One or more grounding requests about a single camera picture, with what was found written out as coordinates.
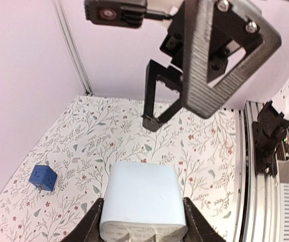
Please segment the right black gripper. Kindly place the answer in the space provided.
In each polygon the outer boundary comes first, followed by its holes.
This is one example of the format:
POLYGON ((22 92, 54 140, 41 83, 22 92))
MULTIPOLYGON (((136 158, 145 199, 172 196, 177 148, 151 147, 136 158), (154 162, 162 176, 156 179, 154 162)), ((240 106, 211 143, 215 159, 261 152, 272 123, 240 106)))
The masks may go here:
POLYGON ((142 126, 158 131, 182 106, 209 118, 278 50, 280 34, 262 17, 251 1, 184 1, 170 25, 175 38, 182 24, 179 51, 183 53, 182 72, 150 60, 142 126), (178 93, 178 98, 159 116, 158 83, 178 93))

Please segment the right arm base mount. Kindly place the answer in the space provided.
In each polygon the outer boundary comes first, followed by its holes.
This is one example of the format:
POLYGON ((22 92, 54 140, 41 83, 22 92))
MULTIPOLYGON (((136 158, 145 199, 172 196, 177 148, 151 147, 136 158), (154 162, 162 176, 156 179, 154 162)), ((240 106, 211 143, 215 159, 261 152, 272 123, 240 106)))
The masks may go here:
POLYGON ((272 101, 265 103, 252 122, 253 146, 255 152, 255 174, 276 177, 278 170, 275 164, 276 148, 287 135, 289 120, 282 112, 276 111, 272 101))

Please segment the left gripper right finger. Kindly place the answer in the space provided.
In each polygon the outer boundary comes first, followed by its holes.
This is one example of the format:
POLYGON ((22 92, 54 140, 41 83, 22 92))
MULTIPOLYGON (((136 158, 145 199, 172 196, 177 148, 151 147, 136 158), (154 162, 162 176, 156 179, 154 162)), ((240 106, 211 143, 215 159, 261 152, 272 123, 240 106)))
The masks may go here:
POLYGON ((184 242, 225 242, 188 198, 183 198, 187 232, 184 242))

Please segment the dark blue cube socket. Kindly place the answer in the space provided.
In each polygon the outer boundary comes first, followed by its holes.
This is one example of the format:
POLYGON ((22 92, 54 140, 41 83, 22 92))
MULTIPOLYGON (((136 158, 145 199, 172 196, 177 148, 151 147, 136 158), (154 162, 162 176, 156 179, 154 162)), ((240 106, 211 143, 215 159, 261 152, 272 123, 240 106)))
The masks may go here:
POLYGON ((29 177, 29 183, 39 190, 53 192, 57 173, 48 165, 35 165, 29 177))

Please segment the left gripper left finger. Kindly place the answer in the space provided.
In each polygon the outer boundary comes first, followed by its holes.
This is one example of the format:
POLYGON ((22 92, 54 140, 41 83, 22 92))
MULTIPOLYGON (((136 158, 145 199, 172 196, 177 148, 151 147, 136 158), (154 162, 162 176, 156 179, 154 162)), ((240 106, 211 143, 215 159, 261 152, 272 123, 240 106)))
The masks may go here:
POLYGON ((76 227, 63 239, 63 242, 101 242, 100 219, 104 199, 98 198, 76 227))

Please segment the light blue plug adapter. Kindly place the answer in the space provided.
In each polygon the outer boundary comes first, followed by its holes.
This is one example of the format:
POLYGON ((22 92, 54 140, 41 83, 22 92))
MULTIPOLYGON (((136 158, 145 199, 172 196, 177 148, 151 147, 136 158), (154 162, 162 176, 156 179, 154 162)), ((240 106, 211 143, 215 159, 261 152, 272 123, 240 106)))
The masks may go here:
POLYGON ((187 225, 175 168, 114 164, 99 229, 104 241, 181 241, 187 225))

